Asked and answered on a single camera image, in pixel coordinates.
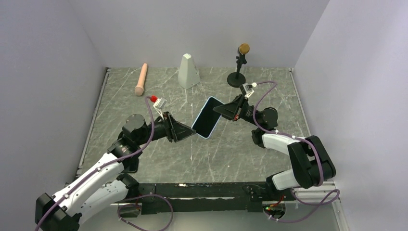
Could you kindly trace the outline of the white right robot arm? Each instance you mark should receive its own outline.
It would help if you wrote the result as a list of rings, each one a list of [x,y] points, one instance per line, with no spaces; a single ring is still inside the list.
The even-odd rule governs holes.
[[[269,199],[279,199],[286,189],[308,189],[335,177],[336,168],[320,138],[314,135],[303,138],[279,132],[276,129],[278,112],[275,108],[267,107],[258,111],[240,94],[232,102],[216,106],[213,110],[227,120],[243,119],[256,125],[257,129],[252,130],[255,145],[289,156],[291,169],[266,179],[265,192]]]

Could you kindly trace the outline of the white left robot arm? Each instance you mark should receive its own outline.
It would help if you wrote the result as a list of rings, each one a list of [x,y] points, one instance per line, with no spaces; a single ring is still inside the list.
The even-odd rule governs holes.
[[[169,112],[147,125],[142,115],[130,115],[118,139],[79,178],[64,189],[36,200],[36,230],[77,231],[81,224],[118,201],[132,202],[139,183],[129,173],[136,172],[139,156],[151,141],[167,138],[178,142],[195,130],[176,121]]]

